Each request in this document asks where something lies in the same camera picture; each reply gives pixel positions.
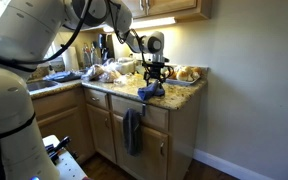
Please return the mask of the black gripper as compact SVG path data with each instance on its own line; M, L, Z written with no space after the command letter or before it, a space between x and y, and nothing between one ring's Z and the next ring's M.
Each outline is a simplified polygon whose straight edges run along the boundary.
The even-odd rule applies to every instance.
M150 63L143 62L145 68L144 80L148 82L151 78L157 79L159 82L165 82L167 78L174 74L172 66L166 65L169 59L163 55L153 54ZM167 68L168 74L165 75L161 72L163 68Z

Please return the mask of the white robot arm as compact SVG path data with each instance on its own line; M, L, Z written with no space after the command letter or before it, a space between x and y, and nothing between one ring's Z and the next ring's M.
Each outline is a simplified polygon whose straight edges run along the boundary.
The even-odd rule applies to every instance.
M145 73L156 79L164 62L164 34L138 36L121 0L0 0L0 180L59 180L60 171L42 141L26 81L73 43L49 56L60 28L80 31L102 24L136 53L150 53Z

